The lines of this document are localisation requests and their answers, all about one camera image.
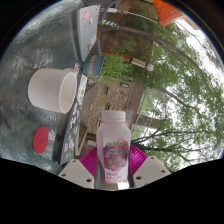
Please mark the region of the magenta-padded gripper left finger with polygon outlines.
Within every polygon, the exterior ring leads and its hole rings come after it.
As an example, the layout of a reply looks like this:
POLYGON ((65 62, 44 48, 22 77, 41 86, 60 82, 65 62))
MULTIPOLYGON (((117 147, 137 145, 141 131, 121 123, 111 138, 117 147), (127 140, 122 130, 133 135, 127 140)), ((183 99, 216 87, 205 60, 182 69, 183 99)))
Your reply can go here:
POLYGON ((93 148, 80 159, 72 159, 59 173, 59 177, 81 187, 93 189, 97 171, 97 148, 93 148))

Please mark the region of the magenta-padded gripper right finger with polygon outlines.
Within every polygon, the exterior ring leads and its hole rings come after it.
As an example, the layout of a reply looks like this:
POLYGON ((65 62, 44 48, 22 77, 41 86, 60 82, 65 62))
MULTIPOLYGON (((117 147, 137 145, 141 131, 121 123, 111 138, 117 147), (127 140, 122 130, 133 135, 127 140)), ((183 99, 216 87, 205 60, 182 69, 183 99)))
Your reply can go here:
POLYGON ((134 188, 146 186, 170 175, 156 156, 147 156, 134 146, 130 147, 129 169, 134 188))

